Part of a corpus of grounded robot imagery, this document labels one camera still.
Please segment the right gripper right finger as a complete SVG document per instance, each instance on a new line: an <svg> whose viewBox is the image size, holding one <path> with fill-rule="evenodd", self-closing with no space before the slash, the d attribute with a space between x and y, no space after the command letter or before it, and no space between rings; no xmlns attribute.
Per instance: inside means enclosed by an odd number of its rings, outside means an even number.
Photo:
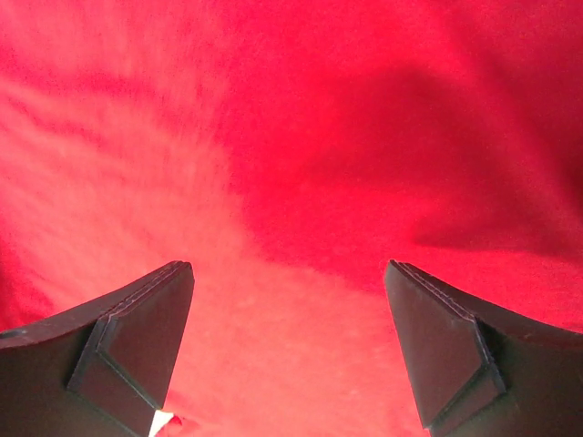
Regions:
<svg viewBox="0 0 583 437"><path fill-rule="evenodd" d="M391 261L385 287L433 436L579 436L582 336Z"/></svg>

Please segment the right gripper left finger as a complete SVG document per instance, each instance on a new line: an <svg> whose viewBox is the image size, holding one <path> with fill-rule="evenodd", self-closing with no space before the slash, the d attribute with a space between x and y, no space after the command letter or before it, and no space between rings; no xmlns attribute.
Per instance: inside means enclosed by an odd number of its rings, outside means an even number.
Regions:
<svg viewBox="0 0 583 437"><path fill-rule="evenodd" d="M147 436L167 398L194 288L172 261L1 334L4 436Z"/></svg>

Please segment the dark red t-shirt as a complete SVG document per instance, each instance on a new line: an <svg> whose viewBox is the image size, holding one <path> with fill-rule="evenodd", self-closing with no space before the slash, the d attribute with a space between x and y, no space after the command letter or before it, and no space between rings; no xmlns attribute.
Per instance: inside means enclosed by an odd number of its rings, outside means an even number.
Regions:
<svg viewBox="0 0 583 437"><path fill-rule="evenodd" d="M582 4L4 1L2 328L174 259L167 435L422 435L390 259L582 328Z"/></svg>

